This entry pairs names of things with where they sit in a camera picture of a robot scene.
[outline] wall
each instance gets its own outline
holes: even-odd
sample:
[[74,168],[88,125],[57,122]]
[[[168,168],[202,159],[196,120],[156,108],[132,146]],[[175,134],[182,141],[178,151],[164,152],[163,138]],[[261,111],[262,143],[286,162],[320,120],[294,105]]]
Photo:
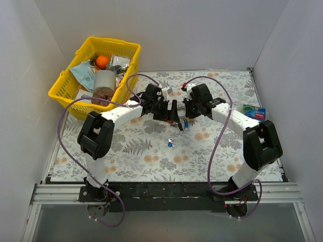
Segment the wall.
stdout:
[[323,241],[322,9],[320,0],[289,0],[254,67],[280,135],[284,170],[299,184],[317,241]]
[[70,61],[91,35],[142,46],[140,69],[253,67],[288,0],[35,0]]
[[67,63],[33,0],[3,0],[0,33],[0,240],[19,241],[62,111],[47,92]]

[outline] colgate box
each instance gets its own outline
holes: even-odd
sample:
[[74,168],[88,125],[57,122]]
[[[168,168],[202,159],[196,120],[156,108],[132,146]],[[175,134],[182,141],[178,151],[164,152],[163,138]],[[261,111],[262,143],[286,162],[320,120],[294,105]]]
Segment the colgate box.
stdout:
[[266,120],[266,109],[263,107],[256,107],[256,106],[244,104],[242,106],[241,112],[247,117],[250,117],[259,121]]

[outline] orange fruit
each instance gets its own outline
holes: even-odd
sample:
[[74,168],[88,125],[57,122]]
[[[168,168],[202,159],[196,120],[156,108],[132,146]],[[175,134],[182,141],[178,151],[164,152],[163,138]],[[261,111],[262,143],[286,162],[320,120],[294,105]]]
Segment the orange fruit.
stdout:
[[101,69],[105,69],[107,64],[109,63],[109,58],[103,55],[100,55],[98,58],[96,58],[96,65],[100,67]]

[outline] floral tablecloth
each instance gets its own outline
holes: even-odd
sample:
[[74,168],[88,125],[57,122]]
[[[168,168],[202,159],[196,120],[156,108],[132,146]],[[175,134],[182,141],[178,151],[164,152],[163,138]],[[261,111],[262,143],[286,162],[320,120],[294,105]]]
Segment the floral tablecloth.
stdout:
[[[185,93],[181,85],[190,78],[206,75],[215,77],[227,88],[239,108],[241,104],[258,106],[254,87],[247,71],[194,71],[194,72],[151,72],[145,73],[158,80],[162,87],[172,87],[170,96],[178,100],[180,118],[184,117]],[[139,77],[136,92],[144,91],[149,81]],[[213,97],[228,100],[224,91],[212,80],[198,79],[195,84],[206,83]],[[83,120],[72,115],[67,118],[63,142],[71,153],[86,164],[77,136]],[[200,116],[189,128],[180,131],[168,123],[152,120],[152,114],[135,118],[114,132],[112,146],[105,157],[105,171],[109,181],[115,182],[205,182],[207,165],[222,124]],[[174,139],[173,148],[168,139]],[[227,181],[243,162],[242,140],[226,130],[217,149],[211,167],[212,181]],[[86,173],[78,167],[60,147],[51,175],[52,182],[81,182]],[[262,181],[282,181],[277,162],[266,168],[259,178]]]

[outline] yellow basket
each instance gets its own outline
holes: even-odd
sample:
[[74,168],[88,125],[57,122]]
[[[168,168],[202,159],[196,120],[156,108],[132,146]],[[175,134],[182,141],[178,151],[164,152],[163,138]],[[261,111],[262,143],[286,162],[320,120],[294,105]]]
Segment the yellow basket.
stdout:
[[[125,103],[130,97],[130,91],[127,88],[126,80],[128,76],[138,73],[139,66],[139,53],[141,47],[139,44],[125,42],[118,39],[110,38],[98,38],[89,37],[82,44],[81,48],[75,52],[75,57],[65,71],[62,71],[59,78],[56,80],[54,85],[48,92],[49,97],[57,100],[61,105],[66,107],[76,97],[81,85],[77,82],[75,77],[70,71],[70,67],[79,65],[81,62],[85,62],[94,54],[104,55],[111,58],[112,54],[125,55],[132,58],[130,66],[125,74],[125,77],[119,84],[112,101]],[[129,80],[129,86],[133,89],[137,83],[138,77],[133,77]],[[104,112],[109,111],[117,107],[114,104],[109,104],[106,107],[85,103],[77,102],[69,108],[69,112],[79,119],[86,119],[87,115],[91,111]]]

